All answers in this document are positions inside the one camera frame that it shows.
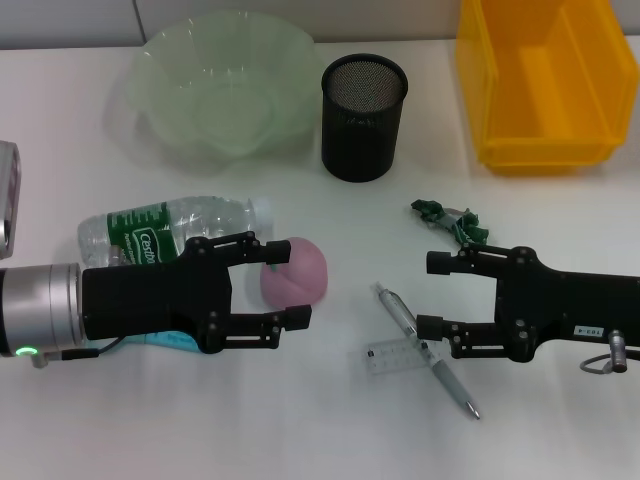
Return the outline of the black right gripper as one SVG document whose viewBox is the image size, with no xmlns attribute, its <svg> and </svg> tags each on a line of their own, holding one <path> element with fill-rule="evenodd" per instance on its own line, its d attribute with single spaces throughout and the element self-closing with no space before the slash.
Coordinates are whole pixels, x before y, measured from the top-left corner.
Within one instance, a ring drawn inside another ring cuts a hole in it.
<svg viewBox="0 0 640 480">
<path fill-rule="evenodd" d="M 612 333 L 640 348 L 640 277 L 555 270 L 529 248 L 479 244 L 466 244 L 456 255 L 429 251 L 426 272 L 497 279 L 493 323 L 416 317 L 418 338 L 448 340 L 455 359 L 526 363 L 545 342 L 607 344 Z"/>
</svg>

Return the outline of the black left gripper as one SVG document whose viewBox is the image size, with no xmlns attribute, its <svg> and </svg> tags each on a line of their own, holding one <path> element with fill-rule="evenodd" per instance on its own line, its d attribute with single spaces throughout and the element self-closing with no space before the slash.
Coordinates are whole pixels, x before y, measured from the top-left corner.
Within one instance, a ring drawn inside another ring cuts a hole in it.
<svg viewBox="0 0 640 480">
<path fill-rule="evenodd" d="M 312 307 L 261 314 L 230 314 L 228 267 L 289 262 L 288 240 L 262 244 L 253 231 L 187 241 L 166 263 L 87 269 L 82 274 L 86 337 L 104 340 L 176 331 L 203 353 L 277 349 L 281 334 L 309 328 Z"/>
</svg>

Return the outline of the pink toy peach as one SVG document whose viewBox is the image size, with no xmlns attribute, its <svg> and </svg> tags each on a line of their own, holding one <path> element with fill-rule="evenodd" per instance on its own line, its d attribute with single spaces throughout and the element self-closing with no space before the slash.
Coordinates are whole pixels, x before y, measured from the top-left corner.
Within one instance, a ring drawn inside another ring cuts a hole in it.
<svg viewBox="0 0 640 480">
<path fill-rule="evenodd" d="M 314 305 L 328 287 L 325 256 L 311 241 L 290 237 L 290 258 L 287 263 L 264 265 L 260 272 L 263 300 L 271 307 L 284 309 L 296 305 Z"/>
</svg>

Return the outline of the clear green-label water bottle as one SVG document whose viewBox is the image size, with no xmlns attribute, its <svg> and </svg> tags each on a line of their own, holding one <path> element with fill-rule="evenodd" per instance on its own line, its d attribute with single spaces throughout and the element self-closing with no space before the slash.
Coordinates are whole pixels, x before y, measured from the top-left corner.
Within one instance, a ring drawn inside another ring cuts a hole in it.
<svg viewBox="0 0 640 480">
<path fill-rule="evenodd" d="M 79 224 L 77 239 L 89 268 L 108 266 L 114 247 L 125 262 L 147 265 L 177 258 L 192 237 L 246 231 L 268 237 L 273 224 L 271 205 L 264 198 L 191 196 L 90 217 Z"/>
</svg>

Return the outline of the blue teal sheathed scissors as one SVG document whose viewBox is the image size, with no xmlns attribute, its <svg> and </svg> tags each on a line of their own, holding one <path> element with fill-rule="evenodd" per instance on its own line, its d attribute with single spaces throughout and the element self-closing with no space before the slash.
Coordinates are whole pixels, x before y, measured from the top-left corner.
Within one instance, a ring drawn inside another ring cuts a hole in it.
<svg viewBox="0 0 640 480">
<path fill-rule="evenodd" d="M 124 339 L 124 342 L 128 344 L 152 345 L 193 353 L 200 352 L 197 343 L 189 335 L 175 331 L 128 336 Z"/>
</svg>

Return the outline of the silver grey ballpoint pen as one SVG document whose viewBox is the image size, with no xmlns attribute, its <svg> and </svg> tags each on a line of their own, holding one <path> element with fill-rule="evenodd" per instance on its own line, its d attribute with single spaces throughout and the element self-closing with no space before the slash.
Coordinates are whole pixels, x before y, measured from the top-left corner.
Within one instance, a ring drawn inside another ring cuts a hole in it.
<svg viewBox="0 0 640 480">
<path fill-rule="evenodd" d="M 373 291 L 380 304 L 386 309 L 390 317 L 403 332 L 402 338 L 420 340 L 417 336 L 416 319 L 402 299 L 379 282 L 373 285 Z M 469 392 L 451 371 L 445 360 L 438 361 L 431 369 L 431 373 L 440 382 L 456 405 L 471 419 L 479 420 L 480 413 Z"/>
</svg>

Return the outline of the clear plastic ruler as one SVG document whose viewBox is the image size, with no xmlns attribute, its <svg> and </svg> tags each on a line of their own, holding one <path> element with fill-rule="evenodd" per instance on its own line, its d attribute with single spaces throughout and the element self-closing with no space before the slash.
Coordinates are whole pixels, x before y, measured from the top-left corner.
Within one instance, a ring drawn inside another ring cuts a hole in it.
<svg viewBox="0 0 640 480">
<path fill-rule="evenodd" d="M 347 355 L 349 372 L 357 378 L 431 369 L 442 360 L 440 352 L 420 340 L 398 338 L 368 343 Z"/>
</svg>

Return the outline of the black mesh pen holder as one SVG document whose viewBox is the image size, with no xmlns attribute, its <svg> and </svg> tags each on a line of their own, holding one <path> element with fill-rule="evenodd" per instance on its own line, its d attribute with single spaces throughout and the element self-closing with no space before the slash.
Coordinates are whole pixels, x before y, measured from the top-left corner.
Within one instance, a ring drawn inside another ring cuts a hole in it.
<svg viewBox="0 0 640 480">
<path fill-rule="evenodd" d="M 322 80 L 321 159 L 334 177 L 364 183 L 391 168 L 408 79 L 375 54 L 339 58 Z"/>
</svg>

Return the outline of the translucent green fruit bowl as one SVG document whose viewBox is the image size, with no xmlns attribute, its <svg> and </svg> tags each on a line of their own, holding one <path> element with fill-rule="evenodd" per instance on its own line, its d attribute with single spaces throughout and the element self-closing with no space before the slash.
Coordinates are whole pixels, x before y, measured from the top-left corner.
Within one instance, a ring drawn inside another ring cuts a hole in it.
<svg viewBox="0 0 640 480">
<path fill-rule="evenodd" d="M 232 161 L 312 135 L 323 70 L 302 28 L 271 14 L 216 10 L 150 38 L 128 69 L 125 97 L 171 150 Z"/>
</svg>

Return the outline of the yellow plastic bin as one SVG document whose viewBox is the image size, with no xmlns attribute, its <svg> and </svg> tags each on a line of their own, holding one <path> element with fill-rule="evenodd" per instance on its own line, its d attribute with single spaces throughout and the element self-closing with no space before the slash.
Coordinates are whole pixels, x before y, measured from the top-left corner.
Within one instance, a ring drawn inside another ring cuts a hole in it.
<svg viewBox="0 0 640 480">
<path fill-rule="evenodd" d="M 496 173 L 598 165 L 626 140 L 640 67 L 609 0 L 462 0 L 455 61 L 477 159 Z"/>
</svg>

